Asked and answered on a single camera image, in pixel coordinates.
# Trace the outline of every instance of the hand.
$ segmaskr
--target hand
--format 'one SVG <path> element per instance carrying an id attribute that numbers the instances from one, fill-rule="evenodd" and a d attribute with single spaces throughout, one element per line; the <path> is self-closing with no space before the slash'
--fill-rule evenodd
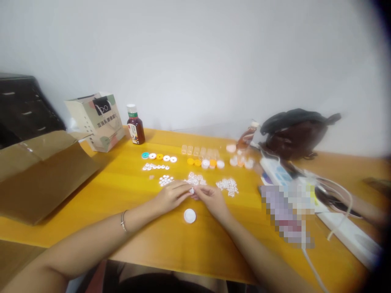
<path id="1" fill-rule="evenodd" d="M 231 218 L 231 213 L 219 188 L 209 185 L 196 185 L 193 189 L 194 194 L 205 203 L 208 210 L 219 222 L 222 223 Z"/>
<path id="2" fill-rule="evenodd" d="M 163 187 L 151 202 L 159 213 L 165 214 L 179 206 L 189 195 L 191 195 L 189 192 L 191 188 L 192 185 L 187 184 L 184 181 L 172 181 Z"/>

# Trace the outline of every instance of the paper bag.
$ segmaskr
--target paper bag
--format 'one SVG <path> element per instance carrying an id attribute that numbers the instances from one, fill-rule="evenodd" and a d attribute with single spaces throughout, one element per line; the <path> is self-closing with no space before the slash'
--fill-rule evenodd
<path id="1" fill-rule="evenodd" d="M 65 101 L 80 131 L 92 133 L 94 151 L 108 152 L 125 135 L 114 95 L 103 92 Z"/>

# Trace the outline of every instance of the white wall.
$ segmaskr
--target white wall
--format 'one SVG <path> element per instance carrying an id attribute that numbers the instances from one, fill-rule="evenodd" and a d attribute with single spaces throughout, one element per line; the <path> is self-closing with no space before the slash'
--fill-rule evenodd
<path id="1" fill-rule="evenodd" d="M 384 155 L 389 57 L 359 2 L 2 0 L 0 71 L 34 75 L 67 125 L 63 101 L 97 91 L 123 123 L 135 103 L 145 127 L 227 137 L 301 107 L 343 116 L 319 150 Z"/>

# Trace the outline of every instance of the logo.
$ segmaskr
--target logo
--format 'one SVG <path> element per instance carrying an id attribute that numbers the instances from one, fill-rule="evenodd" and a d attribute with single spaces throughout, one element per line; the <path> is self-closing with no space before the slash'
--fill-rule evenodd
<path id="1" fill-rule="evenodd" d="M 97 98 L 92 101 L 95 105 L 95 109 L 96 109 L 99 116 L 101 116 L 111 110 L 110 103 L 109 103 L 107 97 Z"/>

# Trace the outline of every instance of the cardboard box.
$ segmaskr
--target cardboard box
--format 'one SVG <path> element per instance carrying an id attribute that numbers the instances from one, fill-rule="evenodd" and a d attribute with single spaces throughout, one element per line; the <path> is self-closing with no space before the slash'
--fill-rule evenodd
<path id="1" fill-rule="evenodd" d="M 35 225 L 96 172 L 84 137 L 54 131 L 0 150 L 0 215 Z"/>
<path id="2" fill-rule="evenodd" d="M 108 152 L 125 135 L 113 94 L 99 92 L 65 105 L 80 131 L 92 133 L 88 143 L 94 151 Z"/>

